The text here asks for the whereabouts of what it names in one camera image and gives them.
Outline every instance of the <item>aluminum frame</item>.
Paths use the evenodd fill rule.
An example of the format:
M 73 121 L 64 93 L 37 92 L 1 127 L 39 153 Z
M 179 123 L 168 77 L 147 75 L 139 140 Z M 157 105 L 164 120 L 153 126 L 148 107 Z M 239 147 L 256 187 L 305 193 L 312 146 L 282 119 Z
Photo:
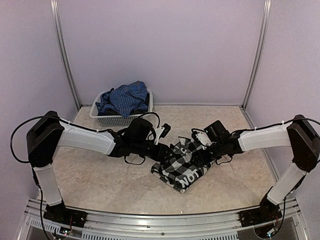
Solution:
M 58 46 L 59 46 L 67 82 L 69 85 L 69 89 L 71 91 L 71 95 L 72 95 L 72 99 L 74 101 L 75 107 L 79 111 L 81 108 L 81 102 L 80 102 L 76 84 L 70 69 L 69 59 L 67 56 L 64 35 L 62 31 L 60 14 L 59 14 L 58 0 L 50 0 L 50 5 L 51 5 L 51 11 L 52 11 L 52 17 L 53 17 L 54 30 L 55 30 L 56 38 L 58 41 Z
M 255 52 L 253 67 L 250 74 L 250 80 L 248 87 L 246 89 L 244 100 L 242 103 L 242 107 L 245 110 L 249 104 L 250 97 L 252 95 L 252 91 L 254 89 L 255 81 L 257 78 L 257 73 L 259 70 L 260 61 L 263 54 L 263 49 L 265 45 L 265 40 L 267 36 L 267 30 L 268 30 L 268 23 L 270 18 L 270 11 L 271 11 L 271 0 L 264 0 L 264 9 L 262 14 L 262 22 L 260 27 L 260 33 L 258 38 L 258 45 Z
M 239 212 L 252 209 L 253 207 L 235 209 L 229 211 L 181 214 L 181 215 L 140 215 L 123 214 L 103 211 L 94 211 L 71 207 L 72 209 L 83 210 L 88 213 L 84 228 L 73 227 L 75 239 L 106 240 L 106 239 L 126 239 L 126 240 L 199 240 L 199 239 L 223 239 L 223 236 L 238 238 L 237 232 L 255 226 L 241 227 Z M 304 232 L 304 222 L 301 220 L 301 212 L 295 198 L 286 201 L 285 218 L 294 218 L 299 227 L 299 240 L 308 240 Z M 45 229 L 50 231 L 66 225 L 43 220 Z M 30 227 L 41 229 L 40 223 L 40 201 L 30 199 L 20 222 L 20 231 L 17 240 L 26 240 Z

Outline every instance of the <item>white plastic basket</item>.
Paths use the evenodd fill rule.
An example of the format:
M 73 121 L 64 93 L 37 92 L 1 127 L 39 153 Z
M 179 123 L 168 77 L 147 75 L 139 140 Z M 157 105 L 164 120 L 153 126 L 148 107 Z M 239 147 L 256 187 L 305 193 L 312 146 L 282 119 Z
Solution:
M 149 106 L 148 106 L 148 112 L 152 112 L 154 108 L 154 98 L 152 95 L 152 91 L 147 89 L 149 93 Z M 112 115 L 112 116 L 98 116 L 98 109 L 96 106 L 96 102 L 100 103 L 100 96 L 105 93 L 100 92 L 98 96 L 96 96 L 91 110 L 90 110 L 90 118 L 97 119 L 98 123 L 102 127 L 110 127 L 110 126 L 128 126 L 132 122 L 133 119 L 136 119 L 139 117 L 141 114 L 134 114 L 134 115 L 129 115 L 127 117 L 123 117 L 121 115 Z

